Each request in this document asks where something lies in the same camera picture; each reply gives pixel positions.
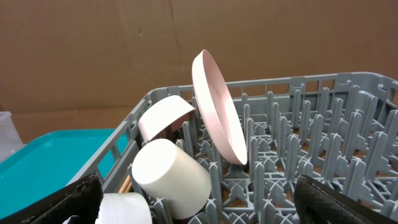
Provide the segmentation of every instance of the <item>teal tray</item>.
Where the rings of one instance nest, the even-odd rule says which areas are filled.
[[[0,218],[25,208],[66,186],[113,129],[55,131],[45,134],[0,164]],[[120,154],[127,146],[122,135]],[[114,165],[111,152],[98,169],[106,177]]]

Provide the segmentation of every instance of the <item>dish rack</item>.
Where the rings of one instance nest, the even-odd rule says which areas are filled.
[[[167,201],[150,198],[129,165],[142,141],[137,121],[154,103],[180,95],[196,108],[176,145],[211,175],[211,195],[189,223],[299,223],[293,195],[307,174],[365,206],[398,220],[398,82],[368,72],[230,82],[248,149],[246,166],[226,162],[212,145],[192,85],[150,91],[71,182],[97,172],[105,193],[117,192],[130,175],[148,201],[154,223],[173,223]],[[248,94],[258,90],[256,96]],[[119,153],[116,141],[126,133]],[[98,163],[108,151],[116,161],[102,177]]]

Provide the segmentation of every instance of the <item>brown cardboard backdrop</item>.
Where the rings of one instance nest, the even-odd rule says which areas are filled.
[[[133,108],[191,84],[209,50],[227,81],[369,71],[398,79],[396,0],[4,0],[0,105]]]

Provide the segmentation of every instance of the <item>white cup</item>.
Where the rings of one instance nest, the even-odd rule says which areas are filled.
[[[152,215],[147,202],[140,194],[104,194],[95,223],[151,224]]]
[[[196,214],[211,192],[208,171],[167,139],[156,139],[138,152],[132,176],[150,196],[166,198],[176,219]]]

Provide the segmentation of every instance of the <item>pink plate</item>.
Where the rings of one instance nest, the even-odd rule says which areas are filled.
[[[188,113],[195,108],[180,96],[168,96],[152,105],[138,121],[138,127],[145,141],[150,141],[168,126],[171,132],[188,120]]]
[[[216,62],[203,50],[192,64],[192,81],[199,110],[210,138],[230,163],[248,161],[241,123]]]

